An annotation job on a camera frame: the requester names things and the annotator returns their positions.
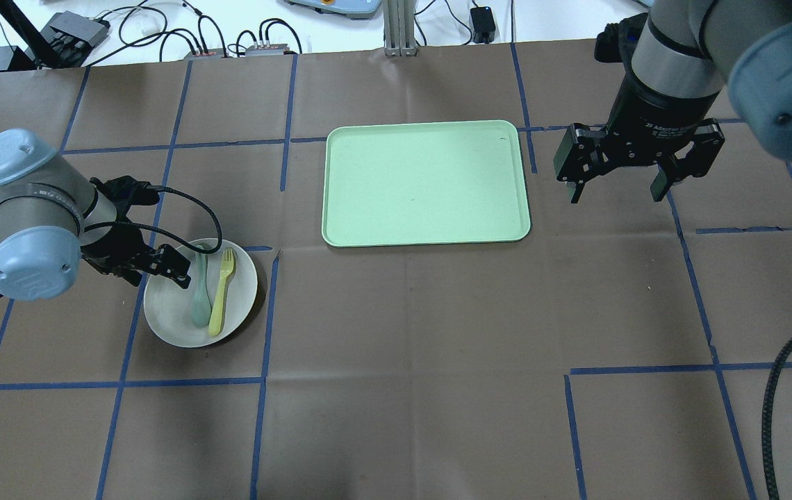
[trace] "black hose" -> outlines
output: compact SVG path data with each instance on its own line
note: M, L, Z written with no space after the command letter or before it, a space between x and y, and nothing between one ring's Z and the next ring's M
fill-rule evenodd
M205 249L205 248L196 247L193 244L190 244L190 242L184 240L182 237L178 237L178 236L176 236L176 234L173 234L170 231L165 231L165 230L162 230L161 228L157 228L155 226L150 226L148 224L138 224L137 222L127 222L127 221L98 222L98 224L91 224L88 227L85 227L84 231L93 231L96 228L108 228L108 227L113 227L113 226L138 228L138 230L151 231L151 232L154 232L154 233L158 233L158 234L167 236L168 238L171 238L171 240L177 241L177 243L182 244L184 247L189 248L189 250L192 250L192 252L195 252L195 253L212 254L212 253L215 253L217 250L220 250L220 247L222 246L222 243L224 243L224 235L222 234L222 230L220 228L220 221L218 221L217 216L215 215L214 211L211 210L210 206L205 205L205 203L202 202L200 199L197 199L196 197L194 197L192 195L188 195L188 194L184 193L183 191L175 190L172 187L167 187L167 186L148 186L147 189L154 190L154 191L164 191L165 193L171 193L173 195L184 197L184 199L190 200L191 202L193 202L196 205L200 206L200 208L203 208L205 210L205 212L208 212L208 215L211 216L211 221L214 222L214 229L216 230L216 233L217 233L217 244L214 246L214 248L211 248L210 250L208 250L208 249Z
M770 500L778 500L779 488L776 484L776 469L773 463L773 401L776 398L776 387L779 383L779 374L788 356L792 351L792 338L782 351L779 352L773 367L770 368L770 378L767 379L767 390L764 392L764 410L761 412L761 447L764 452L764 478L767 482L767 494Z
M205 48L205 53L208 53L208 45L205 44L205 37L201 34L201 22L205 19L209 20L211 24L214 25L217 34L220 35L220 48L222 51L224 51L224 57L226 57L226 41L224 40L224 32L221 31L220 26L214 19L211 19L209 16L205 16L204 14L199 16L199 38L201 39L201 46Z

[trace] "light green tray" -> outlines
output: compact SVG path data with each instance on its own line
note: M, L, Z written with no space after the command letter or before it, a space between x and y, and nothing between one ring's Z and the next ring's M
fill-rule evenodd
M516 241L530 226L508 122L346 126L327 138L322 237L333 247Z

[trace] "blue tape grid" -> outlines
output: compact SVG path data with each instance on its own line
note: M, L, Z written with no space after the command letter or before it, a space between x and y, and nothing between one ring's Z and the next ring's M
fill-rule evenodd
M511 57L513 58L513 66L516 72L517 86L520 94L520 105L523 111L523 126L518 126L517 132L526 134L527 148L529 149L530 170L532 171L532 174L537 174L538 161L536 161L535 148L532 142L532 133L560 131L560 130L565 130L568 126L532 126L532 124L530 124L529 107L527 107L526 91L522 79L520 59L519 56L517 55L516 45L510 44L510 48L511 48ZM71 134L72 132L72 127L75 121L76 112L78 112L79 104L81 104L81 99L84 95L85 88L87 87L90 69L89 68L85 69L84 77L81 81L81 87L79 88L78 97L76 98L76 102L72 110L72 114L71 116L69 116L69 123L67 124L66 127L65 136L63 136L63 141L62 144L60 145L60 151L62 151L62 153L65 155L114 153L114 152L127 152L127 151L167 151L167 160L165 161L165 171L163 178L163 183L167 183L167 177L168 174L170 174L171 160L173 158L173 154L174 151L176 151L176 149L282 144L283 155L282 155L282 167L281 167L281 184L279 185L279 189L285 190L285 188L287 187L289 145L291 145L291 143L300 144L300 143L312 143L312 142L325 142L326 140L326 137L305 137L305 138L292 137L291 126L292 126L293 110L294 110L295 81L297 81L297 63L298 63L297 56L293 56L292 66L291 66L291 79L288 88L288 110L287 110L287 119L286 119L286 129L285 129L285 137L283 139L238 140L237 142L200 142L200 143L177 144L176 143L177 133L179 129L180 120L183 116L183 104L186 98L187 89L189 85L190 71L192 71L192 63L188 62L186 75L184 77L184 82L183 82L183 91L181 94L181 98L177 110L176 122L174 123L174 130L171 136L170 143L168 143L167 145L160 144L160 145L122 147L122 148L66 149L65 146L68 142L69 134ZM719 121L720 123L730 123L730 124L742 123L742 120L739 120L738 118L722 119ZM787 170L790 177L792 178L792 165L787 165ZM710 365L679 365L679 366L654 366L654 367L580 367L580 368L573 368L572 370L570 370L570 374L567 374L567 376L565 376L566 399L567 399L567 408L568 408L568 419L570 419L570 434L572 438L573 451L576 460L578 490L579 490L579 496L582 499L586 499L586 485L584 485L583 465L581 461L580 445L578 444L578 430L575 422L575 407L572 399L570 377L596 376L596 374L634 374L634 373L652 374L652 373L687 373L687 372L704 372L704 371L713 371L717 376L718 383L720 386L721 398L723 398L723 403L727 412L727 420L729 420L729 426L730 426L730 430L732 431L733 441L736 445L736 452L739 455L739 465L742 468L743 477L745 477L745 486L748 489L749 497L754 498L754 488L752 487L751 484L751 477L748 472L748 466L746 465L745 454L743 453L739 441L739 434L738 434L738 430L736 429L735 418L733 417L732 414L732 405L730 405L729 395L727 394L726 385L723 380L723 371L765 370L765 369L770 369L771 364L770 363L730 363L730 364L720 363L716 349L713 347L713 345L711 345L710 325L707 322L707 314L704 311L704 303L701 299L701 292L698 289L697 279L695 279L694 266L692 265L691 259L689 259L688 247L685 241L685 237L683 237L681 224L679 224L679 215L677 213L675 202L673 202L673 197L670 194L668 195L668 201L669 204L671 205L673 216L675 216L675 224L678 232L678 238L679 240L681 240L682 248L684 251L684 257L687 263L689 278L691 279L691 285L695 293L695 300L697 300L697 305L699 308L699 313L701 315L703 329L705 332L705 338L707 339L709 348L711 349L711 357L713 358L713 363L711 363ZM160 213L161 213L161 203L158 204L158 208L155 214L156 224L158 223L158 218L160 218ZM699 228L698 230L695 231L695 233L735 234L735 233L745 233L745 232L774 232L774 231L792 231L792 228L766 227L766 226L751 227L751 228ZM151 236L151 240L154 240L154 237L155 235L153 234ZM245 247L245 248L246 250L249 251L258 251L258 252L269 251L272 249L271 247ZM121 395L123 393L123 389L127 387L258 384L260 386L260 396L257 405L256 432L254 433L254 456L252 462L252 471L251 471L252 477L251 477L251 490L250 490L250 497L252 499L256 499L257 481L259 478L259 468L260 468L261 443L263 436L263 414L265 414L266 377L268 376L269 373L270 348L272 342L273 304L275 301L275 289L276 289L276 282L278 276L278 268L279 268L279 259L277 257L273 262L271 292L269 297L270 304L267 312L265 349L263 350L263 369L262 369L262 376L260 377L232 377L232 378L211 378L211 379L150 380L150 381L125 380L127 367L129 366L130 353L133 348L133 336L135 336L136 322L138 322L138 318L140 314L140 304L142 303L142 301L138 300L138 304L135 307L135 311L133 311L133 319L129 332L129 339L127 340L126 353L125 353L125 358L122 361L121 374L119 380L104 381L104 382L82 382L82 383L0 383L0 390L55 390L55 389L94 389L94 388L117 389L115 406L113 408L113 418L111 419L110 422L110 431L109 431L106 450L104 454L103 469L101 469L101 478L97 486L97 499L100 499L103 496L105 476L108 471L111 445L113 445L115 427L117 424L117 416L119 415L119 411L120 411L120 401L121 401ZM142 296L144 290L145 290L145 280L142 282L141 287L139 288L138 297ZM3 339L3 335L6 329L6 323L8 323L9 316L13 309L13 306L14 306L14 301L9 301L8 309L6 309L4 320L2 321L0 327L0 344ZM789 362L786 366L788 368L792 368L792 362Z

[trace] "white table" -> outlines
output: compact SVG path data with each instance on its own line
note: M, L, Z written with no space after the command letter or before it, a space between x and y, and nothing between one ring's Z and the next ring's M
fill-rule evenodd
M418 9L429 0L418 0ZM449 0L454 14L468 23L471 0ZM71 10L85 16L95 16L103 10L136 3L134 0L18 0L16 2L32 24L41 29L56 12ZM498 25L497 41L509 42L510 0L477 0L480 6L490 6ZM331 53L332 51L358 51L383 47L383 9L378 9L371 19L348 19L340 15L320 14L304 6L291 6L285 0L194 0L194 6L210 15L221 26L227 44L235 41L238 32L245 28L256 32L263 19L279 17L287 20L298 32L305 53ZM197 17L176 1L151 1L167 14L168 28L187 28L198 33ZM565 40L594 38L609 22L643 12L645 9L632 0L516 0L516 41ZM110 16L113 25L107 38L88 59L98 59L104 54L121 47L117 38L117 27L123 16ZM143 29L151 33L160 16L153 12L139 12L132 16L124 29L124 37L136 40L143 37ZM418 16L422 29L431 45L463 44L469 38L466 29L449 15L445 0L437 0L427 12ZM219 35L214 26L204 22L203 28L208 46L219 45ZM22 39L4 22L11 44L25 48ZM288 29L276 26L270 32L273 42L287 42L292 48L295 43ZM0 45L5 45L0 31ZM165 45L165 60L181 59L187 53L185 42L171 37ZM158 60L158 44L149 47L129 48L101 64L149 63Z

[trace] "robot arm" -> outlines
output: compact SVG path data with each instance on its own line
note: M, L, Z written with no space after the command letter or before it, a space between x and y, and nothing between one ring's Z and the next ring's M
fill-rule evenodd
M572 203L619 167L658 165L656 201L707 174L724 139L704 117L724 81L764 149L792 161L792 0L656 0L649 16L607 26L594 57L624 63L625 79L606 126L572 124L555 155Z
M168 244L143 243L126 224L132 205L158 203L148 183L88 181L34 133L0 133L0 294L51 298L75 282L79 259L104 274L140 282L139 272L189 285L189 260Z

